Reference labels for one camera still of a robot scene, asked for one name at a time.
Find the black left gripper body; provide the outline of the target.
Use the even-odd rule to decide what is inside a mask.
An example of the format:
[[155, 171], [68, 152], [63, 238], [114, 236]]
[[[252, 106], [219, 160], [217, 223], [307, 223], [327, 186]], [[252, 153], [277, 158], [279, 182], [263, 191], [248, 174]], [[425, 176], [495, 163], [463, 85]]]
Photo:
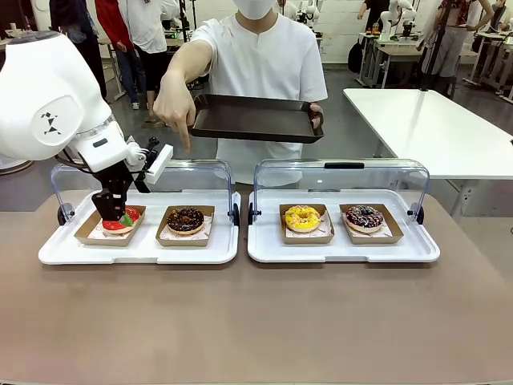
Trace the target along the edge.
[[131, 172], [128, 168], [105, 168], [104, 170], [97, 172], [97, 180], [102, 186], [101, 191], [109, 191], [112, 194], [115, 209], [125, 209], [127, 191], [133, 182]]

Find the person right hand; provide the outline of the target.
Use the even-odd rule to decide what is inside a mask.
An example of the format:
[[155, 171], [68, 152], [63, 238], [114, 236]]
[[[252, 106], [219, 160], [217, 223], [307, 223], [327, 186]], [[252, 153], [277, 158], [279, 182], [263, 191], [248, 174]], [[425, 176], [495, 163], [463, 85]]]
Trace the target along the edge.
[[176, 132], [186, 152], [191, 149], [189, 128], [196, 121], [196, 107], [187, 87], [161, 87], [153, 106], [154, 113]]

